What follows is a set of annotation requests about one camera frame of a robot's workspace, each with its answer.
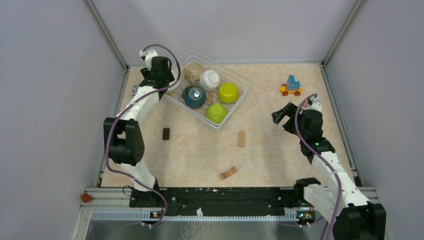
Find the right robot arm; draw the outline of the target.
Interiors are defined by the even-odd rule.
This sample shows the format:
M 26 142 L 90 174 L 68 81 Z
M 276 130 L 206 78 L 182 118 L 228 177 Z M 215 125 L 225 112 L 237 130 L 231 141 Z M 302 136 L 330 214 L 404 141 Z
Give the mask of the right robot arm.
M 300 139 L 300 150 L 323 177 L 326 187 L 313 177 L 298 179 L 293 200 L 299 206 L 311 204 L 326 224 L 321 239 L 383 240 L 387 213 L 380 203 L 362 193 L 341 165 L 335 148 L 323 136 L 322 105 L 308 101 L 303 109 L 289 102 L 271 114 L 279 124 L 288 117 L 283 129 Z

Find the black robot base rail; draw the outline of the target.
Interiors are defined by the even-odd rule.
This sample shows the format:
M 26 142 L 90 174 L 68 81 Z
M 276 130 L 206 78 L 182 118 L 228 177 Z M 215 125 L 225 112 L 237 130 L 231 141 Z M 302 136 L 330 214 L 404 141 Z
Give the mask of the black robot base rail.
M 165 216 L 282 217 L 315 219 L 315 208 L 298 198 L 292 187 L 168 187 L 130 194 L 131 208 L 158 208 Z

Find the round lime green bowl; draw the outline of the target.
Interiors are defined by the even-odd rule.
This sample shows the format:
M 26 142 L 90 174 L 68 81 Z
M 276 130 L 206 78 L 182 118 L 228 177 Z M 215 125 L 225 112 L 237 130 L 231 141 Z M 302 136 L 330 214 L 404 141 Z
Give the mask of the round lime green bowl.
M 218 98 L 225 104 L 235 103 L 239 99 L 239 96 L 239 89 L 234 83 L 223 83 L 218 89 Z

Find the white ceramic bowl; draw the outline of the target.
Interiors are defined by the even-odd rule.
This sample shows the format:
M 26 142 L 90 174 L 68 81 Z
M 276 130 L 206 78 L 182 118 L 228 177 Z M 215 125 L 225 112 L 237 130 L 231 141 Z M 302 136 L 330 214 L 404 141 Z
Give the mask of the white ceramic bowl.
M 208 69 L 200 74 L 199 82 L 206 91 L 214 91 L 219 87 L 221 77 L 215 70 Z

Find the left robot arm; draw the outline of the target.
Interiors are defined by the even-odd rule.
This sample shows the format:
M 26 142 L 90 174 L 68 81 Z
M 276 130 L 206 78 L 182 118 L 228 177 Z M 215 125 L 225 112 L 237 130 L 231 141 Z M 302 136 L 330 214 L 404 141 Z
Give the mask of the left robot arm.
M 144 79 L 135 96 L 117 116 L 104 120 L 103 133 L 107 157 L 120 165 L 120 174 L 131 178 L 134 187 L 142 191 L 141 200 L 154 207 L 160 202 L 161 194 L 154 189 L 156 178 L 143 159 L 146 147 L 141 123 L 175 78 L 168 57 L 153 56 L 145 60 L 147 66 L 140 70 Z

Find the white wire dish rack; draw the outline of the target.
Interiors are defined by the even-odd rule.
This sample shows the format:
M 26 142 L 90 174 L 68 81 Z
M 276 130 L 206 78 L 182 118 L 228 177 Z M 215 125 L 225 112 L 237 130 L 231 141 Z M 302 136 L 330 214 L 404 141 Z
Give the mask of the white wire dish rack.
M 182 70 L 182 74 L 181 74 L 181 78 L 179 80 L 179 86 L 178 88 L 172 92 L 172 93 L 168 93 L 165 98 L 170 101 L 171 103 L 175 104 L 176 106 L 178 106 L 179 108 L 181 108 L 182 110 L 188 112 L 190 115 L 192 115 L 193 117 L 197 118 L 198 120 L 200 120 L 201 122 L 203 122 L 204 124 L 206 124 L 207 126 L 209 126 L 210 128 L 218 131 L 222 128 L 222 126 L 224 125 L 224 123 L 229 119 L 230 115 L 234 112 L 234 110 L 237 108 L 237 106 L 242 102 L 243 98 L 246 96 L 248 90 L 250 89 L 253 80 L 241 73 L 238 73 L 224 65 L 219 64 L 218 62 L 210 59 L 209 57 L 195 51 L 195 50 L 188 50 L 186 53 L 183 54 L 182 57 L 179 58 L 178 60 L 179 64 L 180 64 L 180 68 Z M 220 123 L 220 124 L 216 124 L 211 122 L 209 119 L 206 118 L 205 113 L 206 110 L 211 106 L 207 103 L 207 100 L 205 102 L 205 104 L 198 108 L 198 109 L 192 109 L 190 107 L 187 107 L 184 104 L 184 101 L 182 99 L 182 92 L 185 88 L 187 88 L 188 86 L 200 86 L 200 81 L 196 81 L 196 82 L 192 82 L 192 81 L 187 81 L 184 78 L 184 74 L 183 74 L 183 70 L 185 65 L 187 65 L 190 62 L 197 62 L 199 64 L 201 64 L 204 68 L 205 71 L 206 70 L 214 70 L 216 71 L 219 76 L 220 76 L 220 85 L 218 86 L 218 88 L 216 88 L 215 90 L 211 91 L 214 93 L 214 103 L 220 103 L 222 104 L 228 111 L 226 117 L 224 118 L 224 120 Z M 218 92 L 219 92 L 219 88 L 222 84 L 224 83 L 233 83 L 238 87 L 239 90 L 239 98 L 236 102 L 234 103 L 223 103 L 219 100 L 218 97 Z

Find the beige ceramic bowl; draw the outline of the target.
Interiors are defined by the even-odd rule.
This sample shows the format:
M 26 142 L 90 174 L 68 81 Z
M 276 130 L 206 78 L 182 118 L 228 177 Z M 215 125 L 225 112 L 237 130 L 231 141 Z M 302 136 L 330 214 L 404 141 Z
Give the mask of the beige ceramic bowl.
M 205 68 L 198 62 L 192 61 L 185 65 L 183 76 L 186 81 L 198 82 Z

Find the white bowl with blue rim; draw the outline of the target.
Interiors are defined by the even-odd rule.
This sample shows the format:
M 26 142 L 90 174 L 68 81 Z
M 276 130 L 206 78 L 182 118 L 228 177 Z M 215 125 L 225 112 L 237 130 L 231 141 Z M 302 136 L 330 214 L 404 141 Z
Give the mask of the white bowl with blue rim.
M 178 79 L 178 72 L 175 70 L 171 70 L 174 81 L 169 83 L 169 88 L 166 90 L 167 94 L 173 93 L 180 85 L 180 81 Z

